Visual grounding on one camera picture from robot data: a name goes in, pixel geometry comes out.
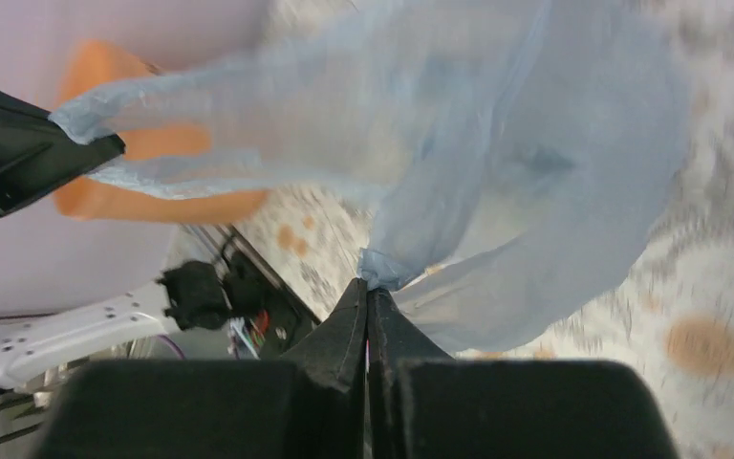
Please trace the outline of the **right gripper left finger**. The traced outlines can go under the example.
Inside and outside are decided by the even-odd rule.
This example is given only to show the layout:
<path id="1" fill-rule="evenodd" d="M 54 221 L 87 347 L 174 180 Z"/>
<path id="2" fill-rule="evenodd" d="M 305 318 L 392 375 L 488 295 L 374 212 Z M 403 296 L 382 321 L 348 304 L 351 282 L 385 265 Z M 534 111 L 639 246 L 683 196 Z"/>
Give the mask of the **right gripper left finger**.
<path id="1" fill-rule="evenodd" d="M 35 458 L 358 458 L 367 286 L 283 356 L 101 361 L 63 388 Z"/>

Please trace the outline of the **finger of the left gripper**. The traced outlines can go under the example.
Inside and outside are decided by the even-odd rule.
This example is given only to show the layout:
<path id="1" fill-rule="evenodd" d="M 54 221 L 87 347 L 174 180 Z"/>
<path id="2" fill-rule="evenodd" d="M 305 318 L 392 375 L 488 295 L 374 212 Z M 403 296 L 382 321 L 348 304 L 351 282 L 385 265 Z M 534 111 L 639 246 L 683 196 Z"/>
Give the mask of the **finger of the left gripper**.
<path id="1" fill-rule="evenodd" d="M 49 115 L 0 91 L 0 218 L 124 153 L 119 136 L 81 145 L 69 139 Z"/>

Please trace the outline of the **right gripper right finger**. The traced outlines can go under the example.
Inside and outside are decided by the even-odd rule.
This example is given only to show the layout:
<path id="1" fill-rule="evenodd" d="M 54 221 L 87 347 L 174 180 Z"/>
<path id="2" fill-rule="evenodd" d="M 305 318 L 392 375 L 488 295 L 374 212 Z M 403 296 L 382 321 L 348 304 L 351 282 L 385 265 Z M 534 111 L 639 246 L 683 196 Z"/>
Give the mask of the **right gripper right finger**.
<path id="1" fill-rule="evenodd" d="M 675 458 L 654 396 L 600 360 L 462 361 L 367 296 L 377 458 Z"/>

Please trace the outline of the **orange plastic trash bin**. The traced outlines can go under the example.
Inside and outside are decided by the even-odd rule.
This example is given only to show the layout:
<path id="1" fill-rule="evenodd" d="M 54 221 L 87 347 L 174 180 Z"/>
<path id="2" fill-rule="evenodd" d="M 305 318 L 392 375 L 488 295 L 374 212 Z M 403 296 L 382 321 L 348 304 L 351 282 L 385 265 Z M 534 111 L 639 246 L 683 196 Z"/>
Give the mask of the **orange plastic trash bin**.
<path id="1" fill-rule="evenodd" d="M 121 47 L 103 41 L 83 44 L 67 66 L 58 100 L 79 96 L 99 84 L 158 75 L 162 69 Z M 165 155 L 195 156 L 209 147 L 209 136 L 182 124 L 119 134 L 125 158 L 148 160 Z M 164 200 L 147 194 L 78 178 L 53 194 L 57 211 L 79 220 L 125 220 L 178 224 L 231 224 L 250 217 L 267 200 L 266 190 L 240 191 L 208 198 Z"/>

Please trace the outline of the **light blue plastic trash bag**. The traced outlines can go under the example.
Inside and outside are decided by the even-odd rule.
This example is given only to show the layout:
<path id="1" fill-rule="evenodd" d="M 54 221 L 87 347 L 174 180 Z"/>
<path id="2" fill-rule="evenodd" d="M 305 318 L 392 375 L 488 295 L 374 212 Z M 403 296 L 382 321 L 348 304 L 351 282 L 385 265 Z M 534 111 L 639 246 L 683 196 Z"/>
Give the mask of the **light blue plastic trash bag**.
<path id="1" fill-rule="evenodd" d="M 317 183 L 373 212 L 358 273 L 448 351 L 514 347 L 617 288 L 683 162 L 689 92 L 623 1 L 372 1 L 316 35 L 107 83 L 51 116 L 89 144 L 206 129 L 94 178 L 165 199 Z"/>

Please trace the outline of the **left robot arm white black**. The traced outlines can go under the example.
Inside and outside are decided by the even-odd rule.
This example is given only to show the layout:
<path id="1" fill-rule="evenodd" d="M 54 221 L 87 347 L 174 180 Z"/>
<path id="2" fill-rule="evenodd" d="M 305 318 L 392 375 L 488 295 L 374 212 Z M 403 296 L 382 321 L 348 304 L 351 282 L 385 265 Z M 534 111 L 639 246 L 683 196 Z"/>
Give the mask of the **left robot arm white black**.
<path id="1" fill-rule="evenodd" d="M 46 110 L 0 91 L 0 218 L 121 157 L 111 135 L 73 142 Z M 46 370 L 134 339 L 219 328 L 228 306 L 212 265 L 190 261 L 115 298 L 0 326 L 0 395 Z"/>

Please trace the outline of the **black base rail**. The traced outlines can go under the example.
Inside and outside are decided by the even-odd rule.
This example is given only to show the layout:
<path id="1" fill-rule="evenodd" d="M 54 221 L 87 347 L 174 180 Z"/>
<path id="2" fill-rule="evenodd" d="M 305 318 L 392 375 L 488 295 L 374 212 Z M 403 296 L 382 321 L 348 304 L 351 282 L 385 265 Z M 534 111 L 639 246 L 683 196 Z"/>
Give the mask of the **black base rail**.
<path id="1" fill-rule="evenodd" d="M 232 225 L 185 225 L 183 248 L 213 264 L 230 303 L 224 330 L 235 359 L 279 357 L 319 324 L 266 259 Z"/>

